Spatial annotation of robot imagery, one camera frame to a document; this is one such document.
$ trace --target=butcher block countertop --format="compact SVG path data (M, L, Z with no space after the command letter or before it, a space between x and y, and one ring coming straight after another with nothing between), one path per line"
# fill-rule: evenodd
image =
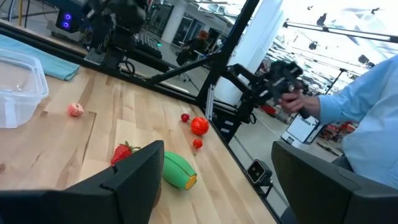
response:
M49 96L32 119L0 129L1 190L62 190L109 167L119 143L163 140L166 151L192 165L198 181L177 190L163 180L149 223L275 223L212 127L195 155L197 137L180 115L203 116L196 106L84 67L70 82L46 79ZM67 115L73 102L84 107L81 118Z

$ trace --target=white box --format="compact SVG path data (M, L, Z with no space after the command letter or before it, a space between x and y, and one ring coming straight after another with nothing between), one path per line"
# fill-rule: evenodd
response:
M0 49L0 128L16 128L32 117L49 95L40 61Z

